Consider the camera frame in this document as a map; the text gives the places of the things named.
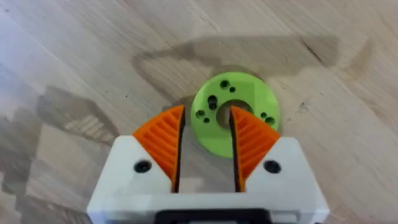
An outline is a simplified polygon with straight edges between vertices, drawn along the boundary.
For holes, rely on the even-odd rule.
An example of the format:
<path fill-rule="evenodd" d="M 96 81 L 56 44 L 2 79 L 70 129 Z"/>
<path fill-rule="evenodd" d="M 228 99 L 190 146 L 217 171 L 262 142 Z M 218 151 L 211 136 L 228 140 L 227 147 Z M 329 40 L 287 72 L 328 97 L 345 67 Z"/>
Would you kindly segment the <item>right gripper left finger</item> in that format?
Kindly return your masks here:
<path fill-rule="evenodd" d="M 152 223 L 171 205 L 179 191 L 184 126 L 180 105 L 114 140 L 86 209 L 92 223 Z"/>

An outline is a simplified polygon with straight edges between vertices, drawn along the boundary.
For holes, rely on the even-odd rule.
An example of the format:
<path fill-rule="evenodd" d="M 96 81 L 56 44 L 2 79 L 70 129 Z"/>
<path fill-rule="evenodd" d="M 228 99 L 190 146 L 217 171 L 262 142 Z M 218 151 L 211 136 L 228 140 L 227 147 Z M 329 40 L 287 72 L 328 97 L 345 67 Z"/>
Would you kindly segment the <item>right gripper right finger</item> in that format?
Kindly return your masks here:
<path fill-rule="evenodd" d="M 300 143 L 265 121 L 231 107 L 235 191 L 273 223 L 324 223 L 329 206 Z"/>

